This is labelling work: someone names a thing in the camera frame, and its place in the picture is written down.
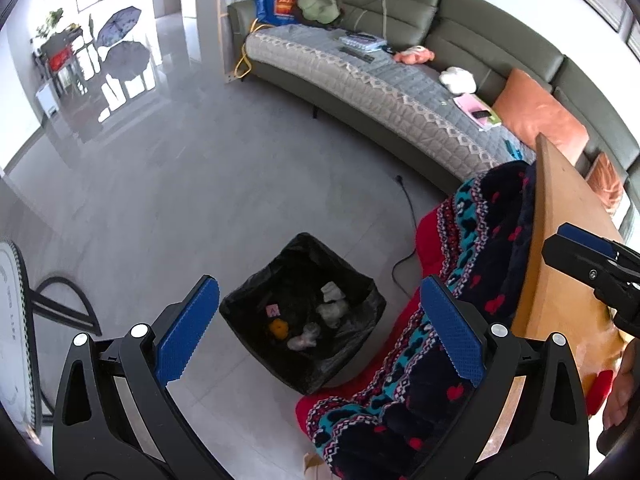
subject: wooden table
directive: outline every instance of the wooden table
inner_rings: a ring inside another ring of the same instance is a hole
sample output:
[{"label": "wooden table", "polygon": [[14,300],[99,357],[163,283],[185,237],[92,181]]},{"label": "wooden table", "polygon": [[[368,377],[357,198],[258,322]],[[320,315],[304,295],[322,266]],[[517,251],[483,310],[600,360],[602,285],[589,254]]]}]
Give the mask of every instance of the wooden table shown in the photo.
[{"label": "wooden table", "polygon": [[[570,222],[595,235],[622,242],[600,200],[583,177],[542,135],[536,139],[536,210],[529,264],[512,332],[520,337],[545,340],[563,333],[574,354],[582,389],[588,392],[602,370],[616,369],[629,336],[613,325],[609,309],[593,289],[552,269],[542,260],[542,244],[558,227]],[[497,451],[520,399],[523,378],[516,378],[481,458]]]}]

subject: trash can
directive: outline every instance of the trash can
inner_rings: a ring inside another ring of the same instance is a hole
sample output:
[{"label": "trash can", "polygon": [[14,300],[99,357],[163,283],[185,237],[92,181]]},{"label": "trash can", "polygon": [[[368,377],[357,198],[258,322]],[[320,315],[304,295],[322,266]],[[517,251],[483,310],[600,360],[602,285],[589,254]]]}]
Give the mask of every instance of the trash can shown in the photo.
[{"label": "trash can", "polygon": [[[321,288],[334,282],[349,309],[336,328],[316,308]],[[273,305],[277,305],[274,314]],[[326,384],[353,358],[385,311],[386,301],[373,280],[308,233],[300,233],[263,270],[220,303],[220,313],[251,354],[274,376],[303,395]],[[288,324],[279,340],[269,329],[277,317]],[[308,323],[320,326],[317,345],[302,351],[287,346]]]}]

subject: pink book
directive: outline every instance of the pink book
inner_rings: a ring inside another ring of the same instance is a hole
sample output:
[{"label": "pink book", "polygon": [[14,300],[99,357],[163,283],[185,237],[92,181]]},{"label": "pink book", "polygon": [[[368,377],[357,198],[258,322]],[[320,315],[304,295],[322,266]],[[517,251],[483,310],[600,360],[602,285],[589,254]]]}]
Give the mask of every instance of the pink book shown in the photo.
[{"label": "pink book", "polygon": [[[469,119],[475,122],[481,130],[487,131],[494,126],[502,124],[500,117],[498,117],[491,107],[487,105],[481,98],[475,94],[462,94],[453,98],[453,102],[460,108]],[[480,110],[487,110],[491,112],[490,117],[482,119],[476,119],[471,115],[471,112],[479,112]]]}]

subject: green leather sofa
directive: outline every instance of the green leather sofa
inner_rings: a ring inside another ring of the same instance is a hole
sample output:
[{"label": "green leather sofa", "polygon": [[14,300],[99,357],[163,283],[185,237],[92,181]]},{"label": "green leather sofa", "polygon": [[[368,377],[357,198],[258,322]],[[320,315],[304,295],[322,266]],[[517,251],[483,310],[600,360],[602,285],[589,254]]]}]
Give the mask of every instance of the green leather sofa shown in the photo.
[{"label": "green leather sofa", "polygon": [[[344,28],[382,35],[381,0],[339,0]],[[386,36],[395,48],[423,44],[436,52],[430,64],[459,66],[474,74],[477,94],[492,104],[512,68],[525,70],[552,92],[587,128],[590,141],[576,167],[585,173],[600,151],[613,161],[632,202],[640,205],[640,146],[613,106],[567,56],[510,14],[484,0],[386,0]],[[234,48],[240,49],[255,19],[253,0],[228,6]],[[312,83],[254,62],[253,74],[349,124],[389,150],[446,193],[460,181],[428,155],[366,114]]]}]

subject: silver screw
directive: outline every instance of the silver screw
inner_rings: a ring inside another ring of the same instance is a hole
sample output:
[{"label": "silver screw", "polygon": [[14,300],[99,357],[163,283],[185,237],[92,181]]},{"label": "silver screw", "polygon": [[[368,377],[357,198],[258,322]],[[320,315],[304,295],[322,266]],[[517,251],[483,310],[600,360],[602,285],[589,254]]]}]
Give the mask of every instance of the silver screw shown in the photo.
[{"label": "silver screw", "polygon": [[87,342],[89,338],[87,337],[87,334],[85,333],[81,333],[78,334],[75,338],[74,338],[74,345],[76,346],[82,346],[84,343]]},{"label": "silver screw", "polygon": [[558,332],[556,332],[555,334],[553,334],[551,336],[551,339],[553,340],[554,343],[556,343],[558,346],[564,346],[566,345],[566,338],[562,335],[559,334]]},{"label": "silver screw", "polygon": [[140,323],[131,329],[131,335],[133,337],[142,337],[146,335],[147,332],[149,332],[149,327],[143,323]]},{"label": "silver screw", "polygon": [[496,337],[506,337],[509,331],[507,330],[507,327],[505,327],[504,325],[496,323],[495,325],[491,326],[491,333]]}]

